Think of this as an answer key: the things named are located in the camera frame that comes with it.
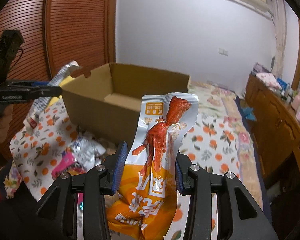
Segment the person left hand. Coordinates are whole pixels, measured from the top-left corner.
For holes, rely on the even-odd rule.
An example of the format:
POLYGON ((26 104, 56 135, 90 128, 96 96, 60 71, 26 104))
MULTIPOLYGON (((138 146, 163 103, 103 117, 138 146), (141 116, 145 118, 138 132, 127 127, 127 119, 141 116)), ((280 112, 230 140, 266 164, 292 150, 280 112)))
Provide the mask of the person left hand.
POLYGON ((12 121, 13 105, 8 105, 0 117, 0 143, 4 142, 7 138, 7 133, 12 121))

